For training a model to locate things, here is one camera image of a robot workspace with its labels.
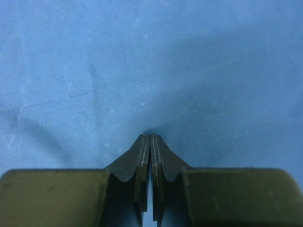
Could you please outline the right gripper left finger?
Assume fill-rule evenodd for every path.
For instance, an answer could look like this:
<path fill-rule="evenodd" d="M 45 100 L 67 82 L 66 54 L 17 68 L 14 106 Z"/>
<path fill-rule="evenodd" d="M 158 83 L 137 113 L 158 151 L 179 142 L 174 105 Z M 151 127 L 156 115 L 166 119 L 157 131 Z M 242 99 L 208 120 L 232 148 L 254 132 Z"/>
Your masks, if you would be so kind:
<path fill-rule="evenodd" d="M 13 169 L 0 179 L 3 227 L 141 227 L 150 137 L 104 169 Z"/>

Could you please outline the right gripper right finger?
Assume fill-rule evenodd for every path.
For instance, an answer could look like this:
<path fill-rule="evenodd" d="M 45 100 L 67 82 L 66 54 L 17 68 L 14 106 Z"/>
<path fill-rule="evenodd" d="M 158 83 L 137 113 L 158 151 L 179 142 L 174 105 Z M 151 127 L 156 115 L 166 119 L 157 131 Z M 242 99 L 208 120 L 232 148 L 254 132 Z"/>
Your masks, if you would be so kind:
<path fill-rule="evenodd" d="M 153 219 L 160 227 L 300 227 L 303 194 L 276 168 L 191 167 L 150 136 Z"/>

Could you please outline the blue surgical cloth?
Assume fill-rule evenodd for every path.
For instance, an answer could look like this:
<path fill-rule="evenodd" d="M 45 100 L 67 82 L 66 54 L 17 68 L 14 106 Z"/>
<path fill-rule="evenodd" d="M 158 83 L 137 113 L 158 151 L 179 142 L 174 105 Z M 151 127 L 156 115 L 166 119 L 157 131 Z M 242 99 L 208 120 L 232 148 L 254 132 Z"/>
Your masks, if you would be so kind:
<path fill-rule="evenodd" d="M 301 182 L 302 1 L 1 1 L 1 172 L 103 168 L 143 132 Z"/>

